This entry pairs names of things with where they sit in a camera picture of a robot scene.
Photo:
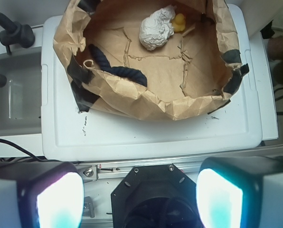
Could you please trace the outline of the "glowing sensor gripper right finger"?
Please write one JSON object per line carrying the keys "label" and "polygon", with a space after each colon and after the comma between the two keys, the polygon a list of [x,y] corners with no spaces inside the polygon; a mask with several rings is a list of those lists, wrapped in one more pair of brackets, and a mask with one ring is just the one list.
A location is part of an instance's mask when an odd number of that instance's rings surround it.
{"label": "glowing sensor gripper right finger", "polygon": [[207,228],[283,228],[283,156],[206,158],[196,200]]}

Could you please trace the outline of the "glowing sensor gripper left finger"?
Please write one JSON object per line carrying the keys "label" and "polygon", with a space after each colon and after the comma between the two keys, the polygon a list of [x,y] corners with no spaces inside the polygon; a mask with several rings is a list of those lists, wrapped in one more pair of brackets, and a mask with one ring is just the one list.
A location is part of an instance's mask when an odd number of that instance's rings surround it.
{"label": "glowing sensor gripper left finger", "polygon": [[69,162],[0,162],[0,228],[78,228],[84,183]]}

